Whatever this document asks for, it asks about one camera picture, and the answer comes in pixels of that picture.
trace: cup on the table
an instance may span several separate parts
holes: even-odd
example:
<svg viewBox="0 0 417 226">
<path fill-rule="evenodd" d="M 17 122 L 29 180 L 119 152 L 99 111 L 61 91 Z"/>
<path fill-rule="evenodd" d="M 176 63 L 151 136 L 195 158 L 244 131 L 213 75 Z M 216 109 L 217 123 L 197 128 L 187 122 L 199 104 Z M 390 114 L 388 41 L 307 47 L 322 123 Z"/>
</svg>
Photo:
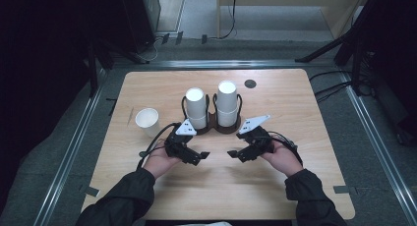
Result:
<svg viewBox="0 0 417 226">
<path fill-rule="evenodd" d="M 136 115 L 136 124 L 151 138 L 155 138 L 160 131 L 159 114 L 153 108 L 145 108 Z"/>
<path fill-rule="evenodd" d="M 237 120 L 237 106 L 231 112 L 223 112 L 217 110 L 217 123 L 222 127 L 230 127 L 236 123 Z"/>
<path fill-rule="evenodd" d="M 192 87 L 188 89 L 185 96 L 188 118 L 200 119 L 207 115 L 205 93 L 200 88 Z"/>
<path fill-rule="evenodd" d="M 232 81 L 222 81 L 218 85 L 217 99 L 215 102 L 217 109 L 230 113 L 236 109 L 237 106 L 237 88 Z"/>
<path fill-rule="evenodd" d="M 193 128 L 195 130 L 200 130 L 200 129 L 205 128 L 206 125 L 207 125 L 206 116 L 207 115 L 205 115 L 204 117 L 199 118 L 199 119 L 194 119 L 194 118 L 188 117 L 188 120 L 190 121 L 191 125 L 193 126 Z"/>
</svg>

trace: human hand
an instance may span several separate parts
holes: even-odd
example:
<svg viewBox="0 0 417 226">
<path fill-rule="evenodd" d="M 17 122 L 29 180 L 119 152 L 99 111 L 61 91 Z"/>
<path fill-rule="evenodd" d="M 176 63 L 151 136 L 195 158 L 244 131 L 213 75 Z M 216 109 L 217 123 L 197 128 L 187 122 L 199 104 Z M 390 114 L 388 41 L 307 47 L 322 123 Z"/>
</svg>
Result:
<svg viewBox="0 0 417 226">
<path fill-rule="evenodd" d="M 278 141 L 272 141 L 272 143 L 273 153 L 265 152 L 261 157 L 269 162 L 274 169 L 287 177 L 304 169 L 291 150 Z"/>
<path fill-rule="evenodd" d="M 169 157 L 166 154 L 164 140 L 160 141 L 150 153 L 144 169 L 150 171 L 155 179 L 165 174 L 175 164 L 181 162 L 177 157 Z"/>
</svg>

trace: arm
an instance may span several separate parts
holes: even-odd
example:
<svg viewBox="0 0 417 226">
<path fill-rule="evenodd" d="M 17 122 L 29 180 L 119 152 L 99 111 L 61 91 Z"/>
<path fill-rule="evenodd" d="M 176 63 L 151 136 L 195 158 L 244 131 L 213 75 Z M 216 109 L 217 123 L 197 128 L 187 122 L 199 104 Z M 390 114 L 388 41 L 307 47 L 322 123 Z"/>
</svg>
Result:
<svg viewBox="0 0 417 226">
<path fill-rule="evenodd" d="M 132 225 L 153 204 L 155 180 L 178 162 L 180 159 L 167 156 L 162 141 L 149 155 L 143 168 L 125 175 L 96 204 L 89 205 L 76 225 Z"/>
<path fill-rule="evenodd" d="M 285 174 L 287 198 L 298 200 L 296 217 L 298 225 L 346 225 L 333 202 L 323 192 L 322 181 L 304 169 L 295 155 L 277 141 L 274 153 L 264 153 L 262 158 L 273 168 Z"/>
</svg>

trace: wooden tabletop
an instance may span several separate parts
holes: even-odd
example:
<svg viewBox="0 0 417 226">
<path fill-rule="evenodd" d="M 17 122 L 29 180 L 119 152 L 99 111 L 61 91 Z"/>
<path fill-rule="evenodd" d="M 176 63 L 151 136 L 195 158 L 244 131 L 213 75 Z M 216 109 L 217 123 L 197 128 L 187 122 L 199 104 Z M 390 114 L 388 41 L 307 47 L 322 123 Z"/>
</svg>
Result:
<svg viewBox="0 0 417 226">
<path fill-rule="evenodd" d="M 86 196 L 83 209 L 103 197 L 125 174 L 135 171 L 139 152 L 151 138 L 136 125 L 136 114 L 152 107 L 159 112 L 161 128 L 181 122 L 181 99 L 190 87 L 199 87 L 210 99 L 221 81 L 236 83 L 242 96 L 241 117 L 269 114 L 262 124 L 298 144 L 304 167 L 323 181 L 324 191 L 345 219 L 355 210 L 349 194 L 336 194 L 333 186 L 345 186 L 317 101 L 302 69 L 133 72 L 126 76 L 98 157 L 90 186 L 97 198 Z M 256 87 L 245 87 L 246 80 Z M 212 101 L 209 112 L 214 112 Z M 171 129 L 162 135 L 166 138 Z M 246 147 L 236 132 L 215 129 L 195 136 L 188 147 L 209 151 L 198 166 L 179 163 L 154 186 L 155 201 L 145 219 L 293 219 L 296 201 L 285 196 L 286 177 L 266 161 L 240 162 L 228 150 Z"/>
</svg>

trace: black sleeve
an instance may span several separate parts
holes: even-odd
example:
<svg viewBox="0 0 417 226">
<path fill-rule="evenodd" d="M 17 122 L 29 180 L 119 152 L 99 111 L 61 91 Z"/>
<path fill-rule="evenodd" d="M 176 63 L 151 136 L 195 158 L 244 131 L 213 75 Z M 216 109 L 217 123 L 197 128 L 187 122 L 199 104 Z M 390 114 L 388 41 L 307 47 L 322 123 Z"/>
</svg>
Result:
<svg viewBox="0 0 417 226">
<path fill-rule="evenodd" d="M 132 225 L 153 204 L 154 183 L 146 169 L 125 175 L 107 195 L 82 212 L 76 225 Z"/>
<path fill-rule="evenodd" d="M 287 198 L 298 200 L 298 225 L 346 225 L 323 192 L 322 181 L 312 172 L 304 169 L 285 180 L 285 185 Z"/>
</svg>

